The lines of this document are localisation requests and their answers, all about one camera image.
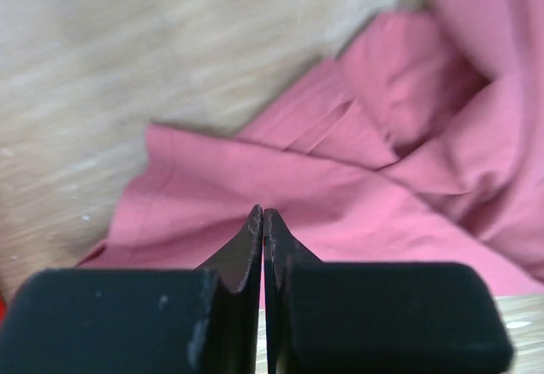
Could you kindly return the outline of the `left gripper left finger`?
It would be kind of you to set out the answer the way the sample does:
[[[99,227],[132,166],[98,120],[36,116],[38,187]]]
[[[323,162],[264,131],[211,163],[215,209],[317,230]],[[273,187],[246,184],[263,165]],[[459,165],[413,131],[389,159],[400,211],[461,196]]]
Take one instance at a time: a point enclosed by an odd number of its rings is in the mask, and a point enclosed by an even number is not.
[[[262,209],[195,269],[46,269],[1,325],[4,373],[252,373]]]

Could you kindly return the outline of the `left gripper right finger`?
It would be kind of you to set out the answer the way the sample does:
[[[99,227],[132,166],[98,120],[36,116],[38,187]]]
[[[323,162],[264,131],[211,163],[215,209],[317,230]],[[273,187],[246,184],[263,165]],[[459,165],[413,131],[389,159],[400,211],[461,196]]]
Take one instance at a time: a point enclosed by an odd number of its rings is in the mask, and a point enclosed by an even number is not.
[[[503,373],[514,348],[461,263],[333,263],[263,216],[271,373]]]

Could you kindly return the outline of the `pink polo t shirt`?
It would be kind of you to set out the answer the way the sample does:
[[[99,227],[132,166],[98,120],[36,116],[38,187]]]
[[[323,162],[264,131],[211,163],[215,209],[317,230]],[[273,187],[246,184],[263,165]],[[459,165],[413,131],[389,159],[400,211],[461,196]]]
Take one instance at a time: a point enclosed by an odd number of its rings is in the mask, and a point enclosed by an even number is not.
[[[190,268],[253,206],[331,261],[454,261],[543,289],[543,0],[378,15],[232,139],[152,125],[87,267]]]

